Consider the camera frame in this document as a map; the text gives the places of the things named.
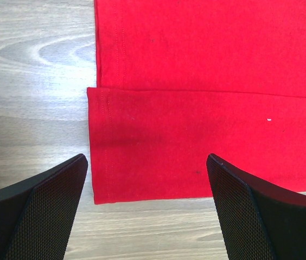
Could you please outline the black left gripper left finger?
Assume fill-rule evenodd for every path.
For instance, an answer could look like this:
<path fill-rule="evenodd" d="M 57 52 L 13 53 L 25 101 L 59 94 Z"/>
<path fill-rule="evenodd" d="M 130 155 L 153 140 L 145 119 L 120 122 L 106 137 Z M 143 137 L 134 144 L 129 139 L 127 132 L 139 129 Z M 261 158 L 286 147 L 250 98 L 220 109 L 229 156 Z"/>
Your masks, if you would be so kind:
<path fill-rule="evenodd" d="M 63 259 L 88 169 L 83 154 L 0 189 L 0 259 Z"/>

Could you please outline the red t shirt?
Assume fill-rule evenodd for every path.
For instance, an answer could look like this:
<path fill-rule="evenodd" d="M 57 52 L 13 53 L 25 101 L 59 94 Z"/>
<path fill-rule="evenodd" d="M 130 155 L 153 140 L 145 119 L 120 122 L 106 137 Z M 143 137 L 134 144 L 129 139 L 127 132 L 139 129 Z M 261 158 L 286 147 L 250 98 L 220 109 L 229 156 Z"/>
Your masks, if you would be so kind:
<path fill-rule="evenodd" d="M 96 204 L 211 196 L 214 153 L 306 191 L 306 1 L 95 1 Z"/>

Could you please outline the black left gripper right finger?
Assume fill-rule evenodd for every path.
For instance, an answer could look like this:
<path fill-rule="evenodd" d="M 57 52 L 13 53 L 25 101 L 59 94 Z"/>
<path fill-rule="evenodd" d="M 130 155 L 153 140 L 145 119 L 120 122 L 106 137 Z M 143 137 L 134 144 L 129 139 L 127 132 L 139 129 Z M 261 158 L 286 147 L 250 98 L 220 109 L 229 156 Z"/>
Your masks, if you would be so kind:
<path fill-rule="evenodd" d="M 207 171 L 229 259 L 306 259 L 306 195 L 215 154 Z"/>

